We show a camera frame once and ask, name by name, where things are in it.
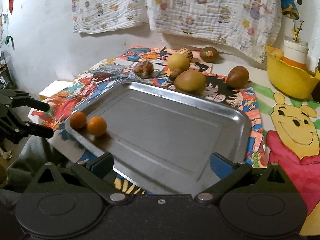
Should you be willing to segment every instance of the green clip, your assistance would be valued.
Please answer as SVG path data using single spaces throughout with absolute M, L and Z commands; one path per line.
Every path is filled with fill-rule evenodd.
M 8 45 L 10 39 L 11 39 L 11 42 L 13 42 L 13 38 L 11 36 L 7 36 L 7 38 L 5 39 L 5 43 L 4 44 Z

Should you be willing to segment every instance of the red paper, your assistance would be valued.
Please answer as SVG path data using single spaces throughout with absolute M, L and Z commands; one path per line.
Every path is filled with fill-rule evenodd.
M 12 15 L 12 10 L 13 10 L 13 0 L 9 0 L 9 11 Z

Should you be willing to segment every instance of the metal bolt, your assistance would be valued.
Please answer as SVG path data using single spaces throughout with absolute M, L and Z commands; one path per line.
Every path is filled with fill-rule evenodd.
M 78 163 L 78 164 L 81 164 L 81 165 L 83 165 L 83 166 L 87 164 L 87 163 L 84 162 L 84 161 L 78 161 L 77 163 Z
M 110 195 L 110 199 L 116 202 L 123 201 L 125 200 L 125 195 L 122 193 L 113 193 Z
M 200 193 L 197 198 L 201 201 L 209 201 L 213 199 L 213 196 L 210 193 Z
M 158 203 L 159 203 L 159 204 L 164 204 L 164 203 L 165 203 L 165 200 L 164 200 L 164 199 L 158 199 Z

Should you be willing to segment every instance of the plant sprig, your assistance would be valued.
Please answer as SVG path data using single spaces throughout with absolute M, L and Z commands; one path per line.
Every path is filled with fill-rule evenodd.
M 299 37 L 299 33 L 300 31 L 302 31 L 302 24 L 304 23 L 304 21 L 300 21 L 300 26 L 298 28 L 293 27 L 292 30 L 292 34 L 294 35 L 294 38 L 292 38 L 295 42 L 299 43 L 301 42 L 301 39 Z

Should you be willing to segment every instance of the metal tray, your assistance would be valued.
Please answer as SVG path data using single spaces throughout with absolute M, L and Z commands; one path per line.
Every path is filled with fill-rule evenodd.
M 111 152 L 114 170 L 154 194 L 195 195 L 218 182 L 210 155 L 243 161 L 250 120 L 220 103 L 140 82 L 123 82 L 80 111 L 101 116 L 108 133 L 66 130 L 97 157 Z

